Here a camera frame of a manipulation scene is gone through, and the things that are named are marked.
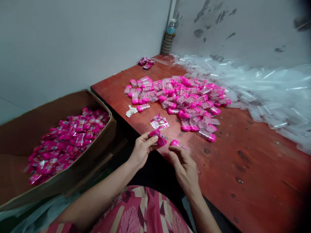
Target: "gray wall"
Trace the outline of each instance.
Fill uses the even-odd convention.
[[[0,124],[159,54],[169,4],[1,0]]]
[[[298,0],[181,0],[171,51],[254,67],[310,63],[307,11]]]

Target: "hand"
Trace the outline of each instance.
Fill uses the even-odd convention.
[[[129,158],[129,162],[136,168],[141,169],[148,158],[148,154],[158,149],[156,145],[158,141],[158,136],[149,136],[149,133],[144,133],[142,136],[136,139],[133,152]]]
[[[175,168],[177,180],[188,199],[201,194],[197,164],[188,151],[178,146],[170,146],[169,157]]]

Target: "peeling paint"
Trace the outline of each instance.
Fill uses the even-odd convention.
[[[311,29],[311,19],[307,16],[295,18],[294,25],[298,32],[307,31]]]
[[[235,15],[237,8],[235,8],[229,15]]]
[[[214,11],[218,11],[221,9],[222,5],[224,2],[221,2],[220,4],[218,4],[217,6],[215,6]]]
[[[213,55],[213,54],[211,54],[210,56],[211,56],[211,58],[212,58],[213,60],[216,60],[216,61],[219,61],[219,62],[222,62],[223,59],[224,59],[223,56],[219,56],[219,55]]]
[[[194,23],[196,23],[203,15],[204,15],[204,12],[207,10],[208,8],[208,5],[210,4],[211,0],[206,0],[203,7],[202,7],[202,10],[200,10],[198,12],[198,15],[197,15],[197,18],[194,20]]]
[[[230,36],[228,36],[226,39],[229,39],[230,37],[233,37],[235,34],[236,34],[235,32],[230,34]]]
[[[280,49],[280,48],[275,48],[274,51],[275,51],[275,52],[285,52],[285,50]]]
[[[176,15],[176,23],[175,23],[175,28],[178,28],[179,26],[179,12]]]
[[[194,35],[195,35],[197,38],[200,38],[200,37],[203,35],[203,30],[202,30],[202,29],[197,29],[197,30],[195,30],[193,33],[194,33]]]
[[[228,11],[223,11],[222,13],[219,14],[217,20],[216,20],[216,24],[220,23],[221,21],[224,20],[224,16],[226,15],[226,13],[228,13]]]

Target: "red table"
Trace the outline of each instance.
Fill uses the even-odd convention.
[[[177,139],[190,148],[199,170],[203,195],[242,232],[285,232],[294,227],[311,181],[311,157],[265,123],[252,120],[248,111],[220,108],[221,125],[216,142],[209,143],[193,132],[181,132],[176,115],[168,115],[158,102],[127,118],[131,99],[123,94],[130,79],[149,76],[160,80],[184,75],[173,58],[157,55],[148,71],[136,65],[91,88],[138,133],[150,132],[150,119],[161,114],[170,127],[161,130],[168,144],[158,151],[167,156],[168,145]]]

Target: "stain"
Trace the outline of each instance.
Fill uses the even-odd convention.
[[[211,0],[206,0],[202,9],[198,12],[197,17],[194,20],[194,23],[196,23],[203,15],[204,12],[207,10],[208,5],[210,4]]]
[[[235,34],[236,34],[235,32],[230,34],[226,39],[229,39],[229,38],[233,37]]]
[[[311,29],[311,19],[307,16],[297,17],[294,19],[294,26],[298,32]]]
[[[236,163],[234,163],[234,166],[236,167],[236,169],[238,169],[240,172],[246,172],[246,169]]]
[[[224,2],[221,2],[220,4],[218,4],[217,6],[215,6],[214,11],[218,11],[221,9],[222,5]]]
[[[244,181],[241,180],[241,178],[239,178],[239,177],[236,177],[236,182],[238,182],[238,183],[240,183],[240,184],[244,184]]]
[[[178,28],[178,26],[179,26],[179,12],[176,15],[175,28]]]
[[[211,58],[212,58],[213,60],[216,60],[216,61],[219,61],[219,62],[222,62],[222,61],[224,60],[224,57],[223,57],[223,56],[213,55],[213,54],[211,54],[210,56],[211,56]]]
[[[290,189],[292,189],[293,191],[295,191],[296,193],[298,193],[301,196],[304,196],[304,194],[302,192],[300,192],[299,190],[297,190],[295,187],[293,187],[291,184],[287,183],[284,180],[281,180],[283,184],[285,184],[287,187],[289,187]]]
[[[202,29],[197,29],[193,33],[194,33],[196,38],[200,38],[203,35],[203,30]]]
[[[275,51],[275,52],[285,52],[285,50],[280,49],[280,48],[275,48],[274,51]]]
[[[239,154],[239,156],[245,160],[247,163],[252,163],[249,158],[245,155],[245,153],[241,150],[238,150],[237,153]]]
[[[237,8],[235,8],[229,15],[235,15]]]
[[[211,151],[209,149],[207,149],[207,148],[205,148],[203,151],[204,151],[205,154],[210,154],[211,153]]]
[[[224,20],[226,13],[228,13],[228,11],[223,11],[222,13],[219,14],[218,18],[215,21],[216,24],[219,24],[221,21]]]
[[[234,221],[235,223],[239,223],[239,220],[238,220],[236,217],[233,217],[233,221]]]

